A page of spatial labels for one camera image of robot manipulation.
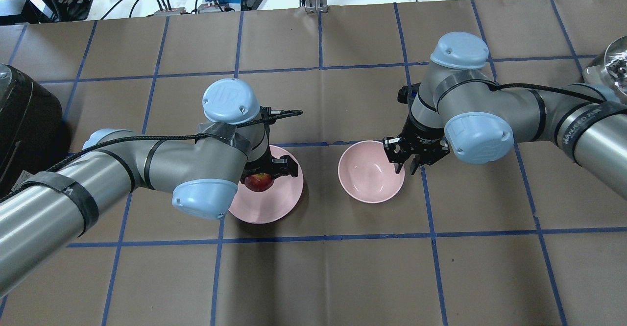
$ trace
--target gray cylinder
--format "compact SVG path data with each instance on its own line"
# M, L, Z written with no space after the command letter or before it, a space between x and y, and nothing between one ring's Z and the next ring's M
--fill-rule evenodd
M627 200L627 115L592 125L575 146L575 159Z
M124 167L100 152L61 169L94 197L100 214L127 196ZM54 252L83 231L83 216L64 194L34 186L0 203L0 295L6 295Z

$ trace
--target red apple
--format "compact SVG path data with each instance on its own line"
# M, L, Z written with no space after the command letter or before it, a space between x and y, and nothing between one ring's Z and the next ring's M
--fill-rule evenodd
M246 185L249 190L254 192L263 192L268 190L273 183L274 180L272 179L272 176L266 173L253 174L252 176L244 178L244 185Z

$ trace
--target black tape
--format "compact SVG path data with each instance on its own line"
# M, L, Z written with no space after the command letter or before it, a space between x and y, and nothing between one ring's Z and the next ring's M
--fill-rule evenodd
M577 116L577 119L568 125L562 135L562 151L578 164L575 159L575 146L577 146L580 137L598 121L616 114L627 114L627 105L617 102L603 102Z
M128 163L126 163L126 161L124 161L120 156L111 151L94 150L92 152L102 152L103 154L108 154L109 156L111 156L111 158L118 161L124 167L124 170L126 170L126 174L128 174L128 179L130 179L130 191L135 191L135 188L137 188L137 184L135 183L135 176L133 176L133 171L130 169L130 166L128 165Z
M535 97L535 100L538 102L538 107L540 108L540 122L538 123L538 131L535 132L535 136L529 142L534 142L542 136L542 132L544 132L544 127L547 123L547 110L546 105L544 104L544 100L542 96L535 89L527 89L527 91L531 92Z
M83 185L80 185L76 180L63 176L54 172L38 172L34 176L24 181L20 187L31 187L34 185L41 185L47 188L51 188L56 192L71 199L76 205L80 214L83 216L83 232L82 236L93 227L98 221L100 212L98 211L98 205Z
M562 116L562 118L558 121L557 126L555 127L555 133L553 134L553 140L554 140L553 142L555 143L555 145L558 145L557 135L559 134L559 130L562 128L564 121L566 121L568 117L571 116L574 112L590 104L593 104L593 103L585 102L585 103L575 105L571 110L567 111L566 114L564 114L564 116Z
M146 164L144 165L144 181L146 182L146 187L148 187L150 190L155 189L154 187L152 187L152 183L150 183L150 164L152 163L152 157L155 155L157 148L159 148L159 146L161 146L161 144L164 142L166 141L157 141L154 145L152 145L152 148L150 148L150 151L148 151L148 156L146 156Z

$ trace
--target velcro strap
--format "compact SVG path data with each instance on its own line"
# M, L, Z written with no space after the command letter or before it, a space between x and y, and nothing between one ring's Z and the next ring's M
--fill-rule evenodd
M38 172L34 176L24 181L20 187L31 187L34 185L41 185L47 188L51 188L56 192L67 196L74 202L81 215L83 216L83 232L81 236L87 232L87 230L96 224L99 217L98 205L83 185L80 185L76 180L63 176L54 172Z

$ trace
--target robotic arm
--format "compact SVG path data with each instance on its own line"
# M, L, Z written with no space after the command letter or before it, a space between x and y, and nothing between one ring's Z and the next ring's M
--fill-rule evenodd
M404 87L398 101L410 113L384 148L397 172L412 155L410 172L453 152L461 161L499 160L514 141L551 141L627 199L627 106L604 85L562 89L497 85L479 69L488 47L474 35L443 36L422 83Z
M298 176L290 156L271 156L268 136L271 123L302 112L260 107L249 85L235 78L213 83L202 107L210 123L200 124L195 136L94 132L78 159L32 176L2 201L0 295L137 187L172 192L172 205L182 212L220 219L245 176ZM194 145L181 141L191 139Z

